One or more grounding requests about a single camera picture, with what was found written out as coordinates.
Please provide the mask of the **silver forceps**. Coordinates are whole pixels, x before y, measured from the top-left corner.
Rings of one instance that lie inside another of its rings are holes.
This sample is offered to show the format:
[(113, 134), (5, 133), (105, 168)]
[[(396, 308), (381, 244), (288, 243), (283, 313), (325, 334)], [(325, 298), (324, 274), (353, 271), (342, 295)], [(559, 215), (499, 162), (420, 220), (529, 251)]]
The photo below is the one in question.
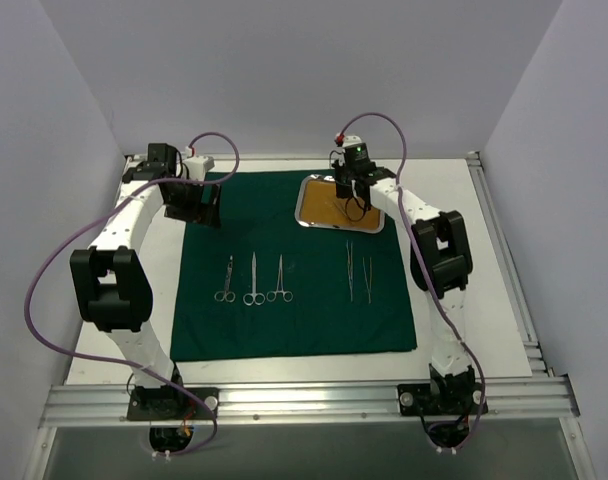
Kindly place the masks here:
[(368, 303), (371, 304), (372, 303), (372, 282), (373, 282), (372, 258), (364, 257), (362, 259), (362, 264), (363, 264), (363, 274), (364, 274), (365, 288), (366, 288), (366, 292), (367, 292), (367, 299), (368, 299)]
[(343, 204), (334, 201), (333, 206), (348, 222), (351, 222), (351, 218), (348, 215), (346, 207)]
[(347, 255), (347, 283), (349, 289), (350, 302), (354, 301), (354, 273), (353, 273), (353, 242), (346, 240), (346, 255)]

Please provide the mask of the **metal tray yellow liner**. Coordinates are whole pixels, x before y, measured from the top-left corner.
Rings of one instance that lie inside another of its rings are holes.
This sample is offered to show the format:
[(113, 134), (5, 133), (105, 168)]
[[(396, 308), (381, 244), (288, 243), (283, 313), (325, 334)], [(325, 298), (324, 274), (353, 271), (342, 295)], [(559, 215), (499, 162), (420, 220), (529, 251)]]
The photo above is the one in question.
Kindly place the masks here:
[[(346, 207), (351, 222), (335, 209), (334, 201)], [(311, 174), (303, 179), (294, 216), (301, 226), (311, 228), (377, 234), (385, 226), (385, 215), (380, 210), (365, 210), (364, 202), (355, 197), (338, 198), (332, 175)]]

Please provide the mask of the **silver surgical scissors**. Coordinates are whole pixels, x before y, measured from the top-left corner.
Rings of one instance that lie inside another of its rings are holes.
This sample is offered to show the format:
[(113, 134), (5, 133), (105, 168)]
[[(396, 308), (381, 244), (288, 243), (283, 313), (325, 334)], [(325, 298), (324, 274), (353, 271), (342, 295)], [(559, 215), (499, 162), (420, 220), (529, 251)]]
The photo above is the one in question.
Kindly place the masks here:
[(223, 287), (214, 294), (214, 300), (218, 303), (233, 303), (236, 299), (236, 294), (231, 290), (231, 282), (233, 276), (234, 258), (229, 257)]

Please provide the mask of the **green surgical cloth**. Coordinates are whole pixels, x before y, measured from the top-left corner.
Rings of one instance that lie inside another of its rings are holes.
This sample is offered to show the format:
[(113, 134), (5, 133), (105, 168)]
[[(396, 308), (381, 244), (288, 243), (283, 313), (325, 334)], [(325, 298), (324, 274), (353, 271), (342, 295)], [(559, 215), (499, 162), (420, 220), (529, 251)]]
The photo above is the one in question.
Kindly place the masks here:
[[(395, 223), (377, 234), (299, 225), (294, 210), (301, 171), (239, 173), (222, 186), (221, 227), (190, 224), (184, 233), (175, 302), (171, 358), (197, 362), (247, 358), (409, 352), (416, 329), (406, 269)], [(354, 301), (347, 283), (346, 240), (353, 242)], [(252, 254), (258, 290), (276, 286), (283, 256), (284, 287), (278, 298), (245, 306)], [(233, 256), (233, 303), (218, 303)], [(372, 303), (362, 259), (372, 258)]]

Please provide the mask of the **silver needle holder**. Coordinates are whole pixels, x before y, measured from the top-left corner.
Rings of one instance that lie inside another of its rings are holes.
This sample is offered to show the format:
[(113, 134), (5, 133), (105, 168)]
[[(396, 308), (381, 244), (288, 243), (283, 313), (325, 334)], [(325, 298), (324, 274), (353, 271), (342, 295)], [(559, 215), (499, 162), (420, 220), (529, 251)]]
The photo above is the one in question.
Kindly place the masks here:
[(286, 290), (284, 287), (283, 256), (280, 256), (278, 261), (276, 286), (273, 290), (266, 293), (266, 300), (268, 302), (275, 302), (278, 298), (281, 298), (286, 303), (290, 303), (294, 298), (293, 292)]

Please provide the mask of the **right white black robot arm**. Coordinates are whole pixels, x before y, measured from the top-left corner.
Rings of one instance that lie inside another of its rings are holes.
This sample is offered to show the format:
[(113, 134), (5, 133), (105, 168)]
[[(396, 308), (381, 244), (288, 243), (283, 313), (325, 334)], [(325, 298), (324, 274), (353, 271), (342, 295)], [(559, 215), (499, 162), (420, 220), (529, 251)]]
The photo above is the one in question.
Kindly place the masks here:
[(431, 385), (428, 400), (439, 412), (453, 411), (464, 390), (475, 389), (475, 363), (464, 346), (465, 291), (473, 270), (463, 216), (433, 207), (401, 186), (395, 173), (376, 165), (358, 136), (341, 134), (341, 157), (332, 162), (336, 196), (355, 198), (402, 226), (411, 243), (410, 272), (426, 293), (431, 324)]

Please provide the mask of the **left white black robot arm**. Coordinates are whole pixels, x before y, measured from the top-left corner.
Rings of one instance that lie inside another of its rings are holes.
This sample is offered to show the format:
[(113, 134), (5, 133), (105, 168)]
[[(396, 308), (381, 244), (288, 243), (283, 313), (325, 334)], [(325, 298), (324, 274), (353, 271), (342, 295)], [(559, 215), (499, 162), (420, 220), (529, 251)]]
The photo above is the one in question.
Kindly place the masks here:
[(158, 213), (184, 223), (220, 227), (221, 188), (202, 184), (213, 167), (211, 157), (190, 152), (182, 160), (169, 144), (149, 145), (145, 158), (122, 175), (117, 213), (87, 248), (70, 256), (82, 319), (117, 345), (131, 364), (136, 386), (154, 389), (149, 405), (163, 419), (184, 411), (186, 395), (165, 384), (177, 381), (179, 373), (150, 323), (153, 290), (139, 251)]

